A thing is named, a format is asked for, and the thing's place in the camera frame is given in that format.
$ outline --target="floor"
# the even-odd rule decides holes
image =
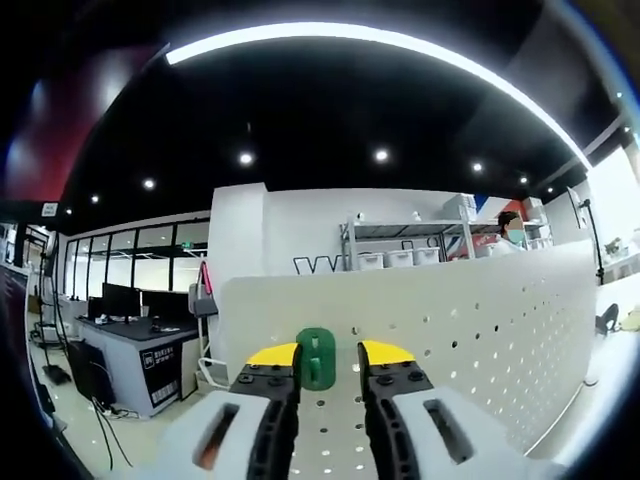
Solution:
[[[581,389],[565,415],[529,452],[529,456],[553,458],[558,463],[570,465],[606,418],[612,399],[624,388],[625,380],[630,374],[626,366],[632,364],[631,360],[639,349],[640,335],[637,333],[617,332],[606,339],[598,337],[588,374],[590,383],[595,385]],[[69,444],[94,476],[108,476],[109,457],[93,406],[77,392],[73,383],[61,386],[51,384],[41,368],[45,364],[43,350],[32,347],[31,352],[40,381],[47,386],[55,403],[58,418],[67,423],[64,434]],[[50,361],[68,373],[71,372],[60,350],[50,352]],[[113,419],[113,429],[131,463],[136,466],[152,462],[158,436],[170,422],[200,398],[201,395],[194,394],[184,402],[175,402],[159,415],[147,420]],[[114,457],[114,471],[121,471],[116,477],[128,477],[127,473],[131,470],[124,457],[111,437],[109,442]]]

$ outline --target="black screw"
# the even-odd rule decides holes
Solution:
[[[424,373],[422,373],[420,370],[414,370],[409,374],[409,381],[411,382],[419,382],[423,378],[424,378]]]
[[[378,380],[376,381],[380,385],[386,386],[386,385],[391,385],[393,383],[393,378],[391,378],[391,375],[382,375],[381,377],[378,377]]]
[[[269,379],[268,383],[272,387],[281,387],[282,385],[284,385],[284,379],[282,379],[281,377],[273,377]]]

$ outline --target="glass wall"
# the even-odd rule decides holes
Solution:
[[[157,225],[67,244],[65,294],[102,296],[102,283],[186,292],[207,255],[209,221]]]

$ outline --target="window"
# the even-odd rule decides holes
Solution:
[[[78,249],[78,241],[67,243],[67,256],[66,256],[66,268],[64,278],[64,294],[68,297],[73,297],[73,286],[75,283],[75,264],[76,264],[76,250]]]
[[[134,286],[169,290],[169,264],[173,226],[140,230],[136,249]]]
[[[178,225],[173,261],[173,291],[188,292],[198,279],[200,263],[207,256],[209,222]]]
[[[78,242],[76,252],[76,275],[74,295],[80,300],[87,299],[87,272],[89,271],[89,244],[91,239],[85,238]]]
[[[109,265],[107,267],[107,282],[114,285],[131,286],[134,238],[134,230],[113,235]]]
[[[102,297],[102,284],[107,273],[109,236],[94,237],[89,260],[89,296]]]

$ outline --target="black ceiling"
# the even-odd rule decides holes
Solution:
[[[583,147],[617,115],[584,58],[563,67],[566,62],[545,64],[528,52],[540,47],[527,42],[542,31],[538,2],[327,2],[322,11],[300,3],[241,9],[234,2],[207,10],[214,16],[200,14],[201,3],[185,2],[191,7],[174,7],[171,15],[169,2],[135,12],[115,2],[101,19],[87,15],[84,30],[67,40],[66,61],[77,63],[94,47],[184,43],[205,32],[276,19],[352,21],[451,48],[511,79],[545,108],[536,84],[577,71],[582,80],[575,83],[577,93],[566,95],[571,103],[563,108],[554,101],[549,109]],[[114,12],[123,15],[119,29]],[[104,36],[95,40],[96,31]],[[80,40],[83,47],[76,45]],[[580,56],[570,39],[562,42],[562,51]],[[518,83],[521,78],[531,84]],[[378,147],[389,149],[388,164],[373,162]],[[250,168],[237,162],[245,150],[257,157]],[[94,129],[63,199],[73,215],[60,229],[72,234],[208,209],[215,187],[260,181],[269,190],[389,187],[523,198],[540,192],[520,185],[521,175],[536,185],[571,157],[546,126],[492,86],[394,47],[288,39],[232,47],[175,66],[159,56]],[[481,175],[472,172],[474,161],[483,163]],[[141,186],[148,177],[157,181],[152,192]],[[98,205],[89,201],[94,193],[101,197]]]

